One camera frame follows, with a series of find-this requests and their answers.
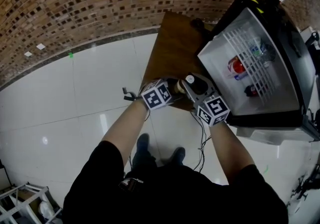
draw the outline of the white wire shelf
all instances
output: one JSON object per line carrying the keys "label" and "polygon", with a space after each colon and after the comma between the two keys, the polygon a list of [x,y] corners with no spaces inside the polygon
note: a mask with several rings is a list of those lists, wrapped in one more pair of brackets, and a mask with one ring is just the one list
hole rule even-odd
{"label": "white wire shelf", "polygon": [[265,105],[275,91],[275,86],[264,63],[251,51],[256,46],[261,53],[260,45],[258,44],[259,38],[250,29],[243,30],[242,28],[223,32],[223,36],[236,52],[262,104]]}

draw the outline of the white bottle cap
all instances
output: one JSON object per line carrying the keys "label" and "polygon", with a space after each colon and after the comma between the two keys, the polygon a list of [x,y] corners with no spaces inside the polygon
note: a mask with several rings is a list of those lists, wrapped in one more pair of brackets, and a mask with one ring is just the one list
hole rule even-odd
{"label": "white bottle cap", "polygon": [[192,75],[188,75],[186,78],[186,81],[190,84],[192,84],[193,82],[195,82],[195,78]]}

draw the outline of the brick wall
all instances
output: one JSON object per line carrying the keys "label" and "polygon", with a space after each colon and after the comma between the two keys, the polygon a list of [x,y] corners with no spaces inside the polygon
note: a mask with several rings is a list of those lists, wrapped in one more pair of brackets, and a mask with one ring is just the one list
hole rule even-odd
{"label": "brick wall", "polygon": [[[165,11],[217,21],[233,0],[0,0],[0,86],[80,43],[161,24]],[[318,18],[319,0],[287,0],[300,28]],[[39,50],[36,45],[46,48]],[[26,57],[25,52],[33,53]]]}

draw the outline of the open refrigerator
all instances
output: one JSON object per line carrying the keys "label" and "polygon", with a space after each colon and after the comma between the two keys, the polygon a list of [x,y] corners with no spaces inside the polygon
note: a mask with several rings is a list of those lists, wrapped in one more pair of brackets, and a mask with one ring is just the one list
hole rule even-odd
{"label": "open refrigerator", "polygon": [[230,108],[227,123],[247,129],[239,135],[277,130],[320,140],[307,116],[315,68],[278,0],[235,0],[198,58]]}

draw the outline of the black t-shirt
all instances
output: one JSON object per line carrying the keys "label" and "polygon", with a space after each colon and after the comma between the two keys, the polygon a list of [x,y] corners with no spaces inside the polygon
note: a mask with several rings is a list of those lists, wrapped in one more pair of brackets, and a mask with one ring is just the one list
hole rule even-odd
{"label": "black t-shirt", "polygon": [[138,192],[119,187],[119,150],[101,142],[75,179],[63,205],[63,222],[209,221],[213,223],[288,223],[285,204],[255,165],[245,167],[231,185],[212,183],[186,166],[164,166],[131,173],[143,180]]}

